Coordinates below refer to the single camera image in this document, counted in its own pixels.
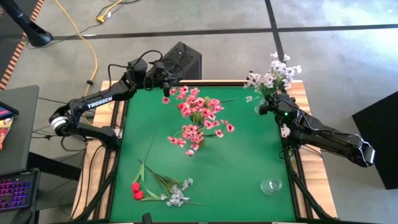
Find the purple backlit keyboard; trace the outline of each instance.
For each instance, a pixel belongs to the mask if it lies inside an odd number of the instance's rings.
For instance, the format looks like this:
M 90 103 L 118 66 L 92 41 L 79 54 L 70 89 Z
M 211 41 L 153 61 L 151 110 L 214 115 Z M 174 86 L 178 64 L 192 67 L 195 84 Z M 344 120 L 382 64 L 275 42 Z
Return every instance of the purple backlit keyboard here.
M 0 177 L 0 212 L 31 206 L 33 174 Z

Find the green mat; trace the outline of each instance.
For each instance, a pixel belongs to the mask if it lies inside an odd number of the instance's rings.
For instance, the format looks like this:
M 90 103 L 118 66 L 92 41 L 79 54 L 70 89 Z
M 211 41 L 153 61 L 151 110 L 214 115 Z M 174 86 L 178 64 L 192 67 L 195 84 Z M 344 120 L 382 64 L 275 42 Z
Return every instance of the green mat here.
M 294 210 L 285 162 L 278 157 L 282 150 L 278 127 L 271 114 L 258 116 L 256 102 L 246 103 L 252 90 L 241 87 L 201 87 L 200 97 L 219 100 L 225 110 L 217 119 L 235 126 L 233 133 L 221 139 L 208 138 L 195 155 L 187 149 L 171 145 L 173 136 L 183 124 L 190 124 L 172 105 L 162 104 L 161 90 L 139 91 L 129 102 L 118 176 L 111 206 L 112 222 L 141 221 L 150 212 L 154 222 L 260 222 L 294 221 Z M 184 191 L 191 202 L 168 207 L 165 202 L 140 202 L 133 199 L 131 184 L 156 130 L 146 164 L 155 172 L 194 183 Z M 260 189 L 262 179 L 279 178 L 283 187 L 275 195 Z M 161 191 L 150 172 L 146 172 L 142 189 L 160 195 Z

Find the gray floor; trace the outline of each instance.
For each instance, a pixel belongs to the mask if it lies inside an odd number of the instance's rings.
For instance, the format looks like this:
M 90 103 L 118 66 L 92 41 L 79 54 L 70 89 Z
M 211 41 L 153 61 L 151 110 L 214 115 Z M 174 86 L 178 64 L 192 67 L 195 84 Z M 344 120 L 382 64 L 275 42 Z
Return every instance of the gray floor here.
M 96 24 L 105 0 L 60 1 L 80 29 Z M 398 3 L 377 0 L 272 0 L 278 27 L 398 24 Z M 37 22 L 53 35 L 72 35 L 72 25 L 53 1 L 45 1 Z M 263 0 L 142 0 L 124 6 L 103 26 L 85 34 L 120 34 L 197 29 L 270 28 Z M 398 90 L 398 29 L 280 33 L 284 52 L 299 64 L 312 113 L 325 124 L 358 132 L 351 115 Z M 275 52 L 272 33 L 186 35 L 98 39 L 90 43 L 99 70 L 92 90 L 106 80 L 109 63 L 126 64 L 146 50 L 167 52 L 182 41 L 203 54 L 204 79 L 243 79 L 249 70 L 265 72 Z M 148 55 L 147 60 L 156 55 Z M 68 40 L 45 49 L 24 49 L 7 88 L 37 84 L 40 96 L 60 101 L 80 97 L 93 69 L 90 49 Z M 113 79 L 123 69 L 115 68 Z M 60 105 L 39 101 L 35 127 L 48 125 Z M 69 139 L 70 148 L 82 142 Z M 67 156 L 59 139 L 33 139 L 31 151 Z M 333 199 L 342 220 L 396 223 L 398 191 L 384 189 L 374 167 L 362 169 L 346 159 L 324 154 Z M 72 190 L 65 186 L 59 195 Z M 65 197 L 65 203 L 73 198 Z M 62 220 L 58 208 L 44 210 L 41 223 Z

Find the wooden table frame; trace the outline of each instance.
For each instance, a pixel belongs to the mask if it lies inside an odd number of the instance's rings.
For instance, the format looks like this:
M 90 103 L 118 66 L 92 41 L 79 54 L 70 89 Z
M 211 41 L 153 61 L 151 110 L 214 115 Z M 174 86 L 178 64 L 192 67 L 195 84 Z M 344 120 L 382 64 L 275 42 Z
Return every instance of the wooden table frame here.
M 183 80 L 179 85 L 195 85 L 195 86 L 242 86 L 244 80 Z M 109 88 L 109 82 L 105 81 L 102 84 L 101 90 Z M 291 89 L 287 92 L 290 96 L 296 98 L 296 104 L 310 114 L 310 107 L 308 104 L 307 96 L 304 89 L 304 84 L 300 80 L 294 81 Z M 120 127 L 124 127 L 124 116 L 126 114 L 126 107 L 124 107 L 124 102 L 110 102 L 108 104 L 97 107 L 93 125 L 97 127 L 112 125 L 115 128 L 116 134 L 120 132 Z M 108 174 L 113 166 L 115 152 L 105 152 L 104 148 L 100 149 L 95 158 L 93 154 L 95 150 L 100 146 L 98 140 L 90 141 L 87 145 L 87 150 L 85 154 L 84 172 L 83 176 L 80 177 L 78 184 L 78 189 L 76 192 L 75 203 L 73 204 L 73 210 L 76 208 L 76 212 L 72 218 L 79 216 L 82 213 L 83 208 L 86 203 L 88 204 L 94 197 L 95 193 L 98 191 L 100 181 L 104 179 L 105 175 L 102 170 L 107 170 Z M 337 217 L 335 205 L 333 203 L 333 198 L 331 196 L 330 187 L 328 183 L 328 178 L 326 176 L 325 166 L 323 164 L 323 159 L 312 150 L 308 150 L 306 146 L 303 146 L 300 152 L 292 158 L 294 169 L 298 172 L 300 170 L 303 173 L 304 182 L 307 185 L 310 193 L 316 199 L 316 201 L 322 206 L 324 211 L 333 217 Z M 90 187 L 88 187 L 88 172 L 90 162 L 93 159 L 93 167 L 91 168 L 91 178 Z M 110 217 L 109 211 L 109 201 L 112 200 L 113 190 L 115 185 L 114 181 L 102 196 L 102 201 L 99 206 L 96 207 L 94 212 L 90 215 L 90 219 L 108 219 Z M 295 208 L 296 217 L 308 218 L 308 213 L 311 216 L 313 212 L 306 206 L 306 201 L 303 198 L 301 191 L 297 186 L 290 188 L 292 191 L 293 200 L 297 203 L 297 208 Z

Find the yellow cable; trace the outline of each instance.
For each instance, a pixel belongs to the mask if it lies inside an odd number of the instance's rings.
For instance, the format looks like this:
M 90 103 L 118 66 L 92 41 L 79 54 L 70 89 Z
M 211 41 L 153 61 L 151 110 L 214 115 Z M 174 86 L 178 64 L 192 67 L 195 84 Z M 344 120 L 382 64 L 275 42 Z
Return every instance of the yellow cable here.
M 110 6 L 110 7 L 105 11 L 105 13 L 104 13 L 102 16 L 98 16 L 98 17 L 96 18 L 96 20 L 99 21 L 99 22 L 104 22 L 104 16 L 107 15 L 107 13 L 109 12 L 109 10 L 111 10 L 115 5 L 121 3 L 122 1 L 123 1 L 123 0 L 118 0 L 116 3 L 114 3 L 112 6 Z
M 58 0 L 55 0 L 55 2 L 58 4 L 58 6 L 62 9 L 62 11 L 65 13 L 65 15 L 67 15 L 67 17 L 69 18 L 69 21 L 72 23 L 72 25 L 75 27 L 75 30 L 77 31 L 77 34 L 79 35 L 80 39 L 84 40 L 86 42 L 86 44 L 90 47 L 91 51 L 93 52 L 94 55 L 94 61 L 95 61 L 95 67 L 94 67 L 94 71 L 93 74 L 90 77 L 90 81 L 92 81 L 97 73 L 97 69 L 98 69 L 98 59 L 97 59 L 97 54 L 94 51 L 93 46 L 91 46 L 91 44 L 80 34 L 79 29 L 77 28 L 76 24 L 74 23 L 73 19 L 69 16 L 69 14 L 66 12 L 66 10 L 62 7 L 62 5 L 58 2 Z M 88 93 L 88 88 L 90 87 L 89 84 L 87 84 L 86 87 L 86 91 L 85 91 L 85 96 Z M 84 118 L 86 120 L 86 122 L 90 125 L 92 125 L 87 118 Z

